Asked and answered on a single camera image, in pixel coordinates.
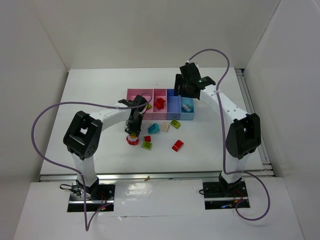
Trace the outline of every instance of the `pink compartment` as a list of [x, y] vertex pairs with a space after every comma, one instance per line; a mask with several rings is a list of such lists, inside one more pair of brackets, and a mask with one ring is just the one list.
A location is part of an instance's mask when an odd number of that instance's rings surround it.
[[[155, 103], [158, 98], [162, 98], [165, 100], [164, 103], [164, 108], [163, 109], [158, 109], [155, 107]], [[154, 89], [153, 90], [153, 120], [166, 120], [167, 119], [167, 89]]]
[[[150, 96], [152, 96], [152, 100], [154, 98], [154, 90], [153, 89], [140, 89], [140, 88], [129, 88], [126, 92], [126, 99], [133, 100], [137, 95], [143, 96], [147, 101], [150, 100]], [[153, 119], [153, 101], [150, 102], [152, 108], [147, 110], [143, 116], [144, 120], [152, 120]]]

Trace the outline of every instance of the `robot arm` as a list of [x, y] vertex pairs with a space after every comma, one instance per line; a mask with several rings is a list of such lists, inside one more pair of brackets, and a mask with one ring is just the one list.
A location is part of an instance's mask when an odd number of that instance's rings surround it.
[[[140, 114], [144, 107], [123, 109], [147, 103], [147, 100], [137, 95], [133, 101], [120, 100], [115, 109], [104, 109], [98, 112], [85, 113], [79, 111], [75, 114], [64, 138], [63, 143], [71, 153], [75, 168], [84, 177], [87, 193], [95, 195], [95, 189], [99, 185], [94, 165], [94, 153], [99, 146], [102, 131], [122, 121], [125, 123], [125, 131], [128, 134], [139, 135], [143, 115]], [[82, 178], [77, 176], [77, 185], [83, 189]]]
[[[220, 115], [216, 83], [208, 76], [202, 77], [195, 63], [180, 67], [181, 74], [175, 78], [174, 93], [187, 98], [197, 98]], [[260, 119], [257, 114], [248, 114], [219, 91], [224, 116], [226, 137], [225, 171], [219, 176], [223, 188], [228, 190], [241, 181], [241, 173], [230, 172], [245, 169], [246, 162], [261, 144]]]

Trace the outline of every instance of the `white wall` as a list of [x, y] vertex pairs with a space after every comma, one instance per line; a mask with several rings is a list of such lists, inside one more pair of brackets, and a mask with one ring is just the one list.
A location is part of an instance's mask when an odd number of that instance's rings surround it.
[[319, 237], [320, 1], [282, 0], [244, 76], [305, 239]]
[[66, 67], [90, 69], [178, 67], [212, 47], [244, 68], [280, 0], [31, 1]]
[[[0, 238], [9, 240], [42, 165], [30, 140], [32, 122], [60, 100], [67, 70], [26, 1], [1, 1], [0, 35]], [[44, 116], [36, 131], [43, 152], [55, 114]]]

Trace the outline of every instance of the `red toy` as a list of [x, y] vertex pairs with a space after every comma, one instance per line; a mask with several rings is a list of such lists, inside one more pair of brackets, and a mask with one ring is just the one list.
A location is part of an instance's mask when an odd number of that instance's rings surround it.
[[175, 150], [176, 152], [178, 152], [178, 150], [181, 148], [181, 146], [183, 145], [184, 143], [180, 140], [176, 141], [176, 143], [173, 145], [172, 149]]
[[156, 99], [155, 101], [155, 106], [157, 109], [164, 109], [165, 106], [164, 106], [164, 103], [166, 102], [166, 100], [164, 100], [163, 98], [159, 97]]
[[127, 141], [128, 144], [133, 145], [133, 146], [139, 144], [139, 138], [137, 136], [128, 135], [126, 137], [126, 141]]
[[151, 136], [145, 136], [144, 141], [150, 143], [151, 142]]

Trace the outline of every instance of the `blue compartment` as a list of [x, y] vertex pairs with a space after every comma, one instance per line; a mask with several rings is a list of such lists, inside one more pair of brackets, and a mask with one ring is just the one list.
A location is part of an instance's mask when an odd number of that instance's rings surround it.
[[[187, 112], [183, 109], [183, 105], [189, 105], [191, 107], [191, 111]], [[195, 105], [194, 99], [189, 97], [180, 97], [180, 120], [188, 120], [192, 121], [195, 116]]]
[[181, 116], [181, 101], [180, 96], [174, 96], [173, 89], [166, 90], [166, 99], [167, 99], [167, 120], [180, 120]]

